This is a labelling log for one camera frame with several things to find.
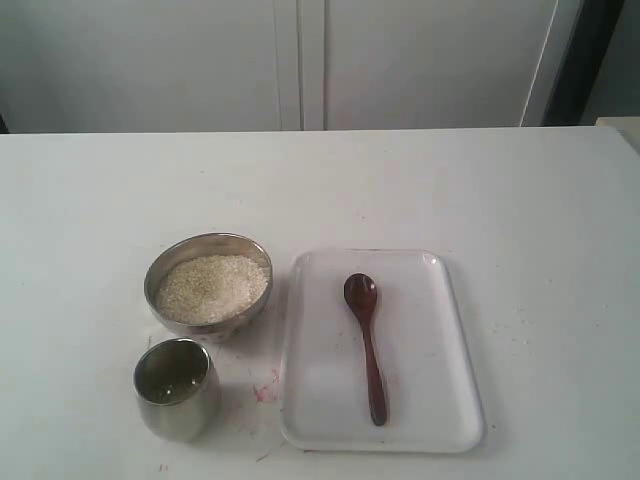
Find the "metal bowl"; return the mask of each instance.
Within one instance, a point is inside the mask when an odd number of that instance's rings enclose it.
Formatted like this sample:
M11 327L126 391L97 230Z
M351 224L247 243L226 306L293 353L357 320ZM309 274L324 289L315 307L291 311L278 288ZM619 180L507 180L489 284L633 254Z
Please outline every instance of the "metal bowl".
M179 263L209 255L243 255L256 262L267 276L267 287L260 298L237 315L212 323L192 325L165 316L156 303L156 294L164 277ZM176 243L156 258L144 279L144 296L155 317L171 332L177 335L206 335L212 342L219 343L227 340L262 311L272 287L271 259L260 245L233 233L205 233Z

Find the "white table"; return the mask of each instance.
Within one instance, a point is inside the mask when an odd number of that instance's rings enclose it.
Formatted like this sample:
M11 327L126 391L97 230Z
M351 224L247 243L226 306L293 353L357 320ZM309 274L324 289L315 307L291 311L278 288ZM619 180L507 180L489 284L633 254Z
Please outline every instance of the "white table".
M640 158L613 129L5 136L0 159L3 478L637 478ZM211 230L261 242L276 287L260 325L210 348L222 424L171 444L132 390L138 357L169 337L142 280ZM478 448L283 441L278 403L253 386L277 385L287 272L321 246L445 259L488 427Z

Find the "brown spoon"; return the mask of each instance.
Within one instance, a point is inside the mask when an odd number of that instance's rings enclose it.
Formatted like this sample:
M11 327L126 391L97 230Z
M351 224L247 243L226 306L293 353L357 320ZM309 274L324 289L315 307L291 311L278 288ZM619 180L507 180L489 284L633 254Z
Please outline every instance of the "brown spoon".
M367 363L367 383L369 386L369 410L373 424L379 427L387 422L387 404L384 399L384 390L376 354L373 351L373 342L371 341L373 311L378 300L376 284L364 273L354 273L344 282L344 299L358 319L362 329Z

